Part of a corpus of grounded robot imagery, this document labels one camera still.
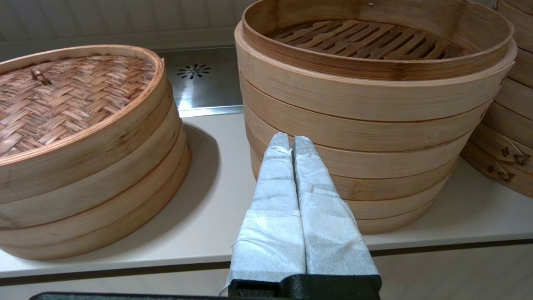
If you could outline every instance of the stainless steel sink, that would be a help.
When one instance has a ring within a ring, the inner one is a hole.
[[[163,51],[181,117],[243,112],[235,48]]]

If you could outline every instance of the stacked bamboo steamer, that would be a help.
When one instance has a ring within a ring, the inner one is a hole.
[[[0,64],[0,248],[96,250],[155,216],[191,154],[155,53],[99,45]]]
[[[513,65],[513,30],[462,0],[252,4],[235,38],[255,173],[276,132],[307,136],[363,234],[414,222]]]
[[[499,1],[497,8],[516,28],[516,64],[462,156],[487,177],[533,198],[533,1]]]

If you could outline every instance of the wooden steamer basket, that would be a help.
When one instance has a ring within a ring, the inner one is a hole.
[[[512,35],[468,1],[256,2],[235,34],[254,170],[276,132],[308,136],[364,234],[406,226],[499,91]]]
[[[173,197],[190,152],[164,64],[120,45],[0,64],[0,248],[82,254],[141,227]]]
[[[516,27],[516,64],[476,128],[463,158],[485,176],[533,198],[533,1],[498,2]]]

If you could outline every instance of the white countertop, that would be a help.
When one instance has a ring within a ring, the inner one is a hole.
[[[147,225],[103,249],[39,262],[0,250],[0,278],[162,265],[226,262],[255,180],[243,114],[184,119],[193,152],[174,200]],[[433,208],[419,221],[366,236],[370,250],[533,238],[533,199],[459,161]]]

